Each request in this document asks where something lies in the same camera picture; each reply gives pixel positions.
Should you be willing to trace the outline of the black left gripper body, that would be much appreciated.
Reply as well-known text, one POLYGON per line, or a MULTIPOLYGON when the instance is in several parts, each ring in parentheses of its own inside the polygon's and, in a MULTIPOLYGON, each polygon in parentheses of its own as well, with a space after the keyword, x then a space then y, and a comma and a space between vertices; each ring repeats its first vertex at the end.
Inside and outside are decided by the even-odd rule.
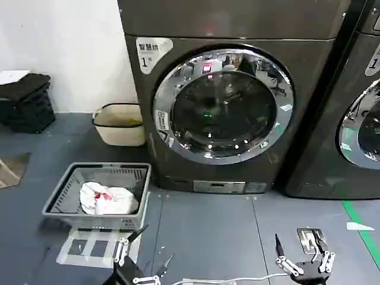
POLYGON ((144 277, 144 273, 129 256, 126 256, 123 266, 120 266, 118 262, 113 263, 113 273, 103 285, 134 284, 133 279, 137 277, 144 277))

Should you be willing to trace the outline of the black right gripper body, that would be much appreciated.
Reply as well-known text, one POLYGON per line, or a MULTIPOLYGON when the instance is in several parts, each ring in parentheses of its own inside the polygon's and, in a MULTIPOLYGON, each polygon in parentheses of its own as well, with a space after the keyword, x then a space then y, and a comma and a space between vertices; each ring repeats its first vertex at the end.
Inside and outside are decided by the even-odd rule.
POLYGON ((290 278, 297 284, 326 284, 331 275, 330 273, 320 272, 319 267, 321 265, 321 261, 297 262, 296 265, 304 271, 304 274, 299 274, 297 277, 290 274, 290 278))

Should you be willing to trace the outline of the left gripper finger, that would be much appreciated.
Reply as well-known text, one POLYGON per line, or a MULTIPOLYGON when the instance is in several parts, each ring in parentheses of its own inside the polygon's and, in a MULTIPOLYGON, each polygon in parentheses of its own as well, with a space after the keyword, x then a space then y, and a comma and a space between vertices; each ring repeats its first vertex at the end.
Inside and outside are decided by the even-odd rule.
POLYGON ((128 237, 120 237, 118 240, 118 245, 116 248, 116 254, 114 256, 114 263, 117 263, 119 265, 124 265, 125 258, 127 257, 130 246, 133 243, 134 240, 136 240, 142 232, 147 228, 148 226, 145 225, 142 228, 138 230, 134 230, 131 232, 131 234, 128 237))
POLYGON ((170 262, 172 261, 175 254, 171 254, 170 257, 168 257, 167 260, 165 260, 164 263, 160 266, 160 268, 157 270, 157 272, 152 276, 146 276, 146 277, 135 277, 132 280, 133 284, 160 284, 160 278, 163 277, 167 273, 167 269, 169 267, 170 262))

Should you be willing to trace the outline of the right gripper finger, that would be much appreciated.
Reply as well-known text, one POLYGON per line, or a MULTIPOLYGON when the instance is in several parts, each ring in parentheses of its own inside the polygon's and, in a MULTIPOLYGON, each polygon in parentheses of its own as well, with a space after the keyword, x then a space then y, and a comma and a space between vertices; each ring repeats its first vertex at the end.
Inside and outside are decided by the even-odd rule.
POLYGON ((277 253, 277 258, 275 263, 284 271, 290 275, 304 275, 304 270, 298 265, 292 262, 290 259, 285 257, 284 250, 278 234, 275 234, 275 251, 277 253))
POLYGON ((312 231, 313 240, 312 244, 315 248, 315 255, 312 258, 312 262, 316 261, 318 256, 321 256, 321 263, 319 265, 318 271, 320 273, 331 273, 335 261, 335 252, 328 250, 328 245, 316 231, 312 231))

